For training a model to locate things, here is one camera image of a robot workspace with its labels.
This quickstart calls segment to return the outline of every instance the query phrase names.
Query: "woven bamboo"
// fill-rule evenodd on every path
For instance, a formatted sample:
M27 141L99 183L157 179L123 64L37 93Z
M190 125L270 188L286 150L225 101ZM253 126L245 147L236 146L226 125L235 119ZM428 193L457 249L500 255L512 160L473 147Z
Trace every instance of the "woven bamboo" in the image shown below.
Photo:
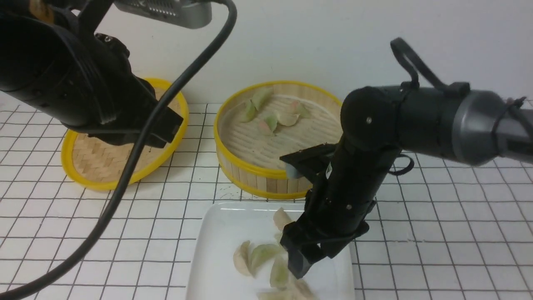
M271 86L274 95L256 117L240 122L244 103L258 89ZM276 111L286 111L299 100L311 113L295 125L278 124L274 136L257 130L258 122ZM311 183L288 179L279 157L323 143L337 143L342 135L340 102L328 92L299 82L271 82L253 86L232 96L221 107L215 121L217 156L223 172L242 189L265 198L289 200L305 196Z

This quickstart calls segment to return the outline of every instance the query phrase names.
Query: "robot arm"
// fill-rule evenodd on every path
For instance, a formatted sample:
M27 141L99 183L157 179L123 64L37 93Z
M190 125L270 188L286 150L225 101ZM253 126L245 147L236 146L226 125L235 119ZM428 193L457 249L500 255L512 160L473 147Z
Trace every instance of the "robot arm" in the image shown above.
M411 81L351 92L341 108L343 135L336 147L280 158L313 183L304 213L281 238L297 278L368 231L365 217L403 149L468 165L496 156L533 162L533 110L518 110L523 99L504 102L467 83L444 85L403 40L391 46ZM433 88L419 87L417 70L403 55Z

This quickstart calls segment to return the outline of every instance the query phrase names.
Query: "yellow rim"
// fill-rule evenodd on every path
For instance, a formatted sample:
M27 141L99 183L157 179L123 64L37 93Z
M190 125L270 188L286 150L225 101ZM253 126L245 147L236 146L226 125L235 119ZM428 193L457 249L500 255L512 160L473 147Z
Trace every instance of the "yellow rim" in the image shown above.
M219 149L222 152L224 157L226 157L232 164L238 166L239 168L241 168L241 169L243 169L243 170L245 170L247 172L250 172L250 173L252 173L254 175L257 175L257 176L268 177L268 178L272 178L272 179L288 179L287 178L287 173L284 170L267 169L267 168L258 167L256 165L253 165L251 163L243 161L240 158L238 158L235 155L233 155L233 153L231 153L226 148L226 146L224 146L224 144L222 143L222 140L220 139L219 131L218 131L218 123L219 123L220 112L224 110L226 105L228 105L231 101L233 101L235 98L237 98L242 93L245 93L245 92L247 92L249 90L253 90L253 89L256 89L256 88L259 88L259 87L262 87L262 86L273 85L273 84L297 84L297 85L306 86L308 88L311 88L311 89L314 89L314 90L317 90L319 92L322 92L322 93L326 94L328 97L332 98L339 106L342 106L342 103L337 99L337 97L335 97L330 92L328 92L326 90L323 90L323 89L321 89L321 88L319 88L317 86L314 86L314 85L311 85L311 84L307 84L307 83L304 83L304 82L281 80L281 81L263 82L263 83L259 83L259 84L256 84L256 85L252 85L252 86L249 86L249 87L247 87L247 88L245 88L243 90L240 90L237 93L233 94L220 107L219 112L216 114L215 124L214 124L214 128L213 128L214 135L215 135L215 143L216 143L217 149Z
M278 193L270 193L270 192L260 191L260 190L258 190L256 188L247 186L247 185L243 184L242 182L240 182L240 181L236 180L235 178L233 178L228 173L228 171L226 171L226 169L224 168L223 165L220 165L220 169L222 170L222 172L224 172L226 177L229 180L231 180L231 182L233 184L238 186L241 190L243 190L245 192L248 192L248 193L250 193L252 195L256 195L258 197L263 197L263 198L268 198L268 199L273 199L273 200L292 200L292 199L304 198L305 194L307 193L307 191L305 191L305 192L292 193L292 194L278 194Z
M167 90L171 85L170 82L157 78L145 78L145 80L148 81L154 88L160 88L164 90ZM174 140L163 151L161 156L159 156L148 166L133 173L130 184L141 180L161 166L172 155L172 153L174 153L177 146L185 136L185 131L187 129L187 125L189 124L189 107L187 106L185 97L181 92L177 94L174 100L177 100L180 105L180 116L183 118L183 123L178 129ZM76 171L72 159L72 150L74 149L74 142L76 141L77 136L77 132L67 130L67 134L65 135L65 139L63 141L63 147L61 148L61 164L63 165L65 173L67 173L68 177L70 177L72 180L87 188L91 188L93 190L114 190L118 184L117 180L103 183L91 181L87 180L80 173L78 173L78 171Z

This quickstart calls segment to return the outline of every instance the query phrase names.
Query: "tiled countertop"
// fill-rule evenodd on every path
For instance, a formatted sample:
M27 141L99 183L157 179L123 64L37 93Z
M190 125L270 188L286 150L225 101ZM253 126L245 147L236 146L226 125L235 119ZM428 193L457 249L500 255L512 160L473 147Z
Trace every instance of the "tiled countertop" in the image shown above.
M128 189L78 266L29 299L184 300L203 214L217 201L252 198L218 167L219 106L190 106L186 139L172 159ZM110 194L66 178L65 128L56 120L27 107L0 109L4 291L68 257ZM469 168L410 155L417 168L386 178L367 217L370 231L351 245L357 299L533 299L533 165L496 159Z

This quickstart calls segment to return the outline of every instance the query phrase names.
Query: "white plate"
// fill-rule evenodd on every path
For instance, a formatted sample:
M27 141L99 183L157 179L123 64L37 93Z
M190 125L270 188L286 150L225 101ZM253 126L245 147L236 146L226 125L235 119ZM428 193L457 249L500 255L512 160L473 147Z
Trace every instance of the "white plate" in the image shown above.
M252 246L276 243L278 229L272 220L283 207L295 220L303 204L280 202L228 202L213 205L204 217L192 261L187 300L254 300L261 291L272 290L269 276L272 261L265 264L256 278L235 270L233 253L244 241ZM334 259L323 259L304 277L320 300L353 300L352 261L349 247Z

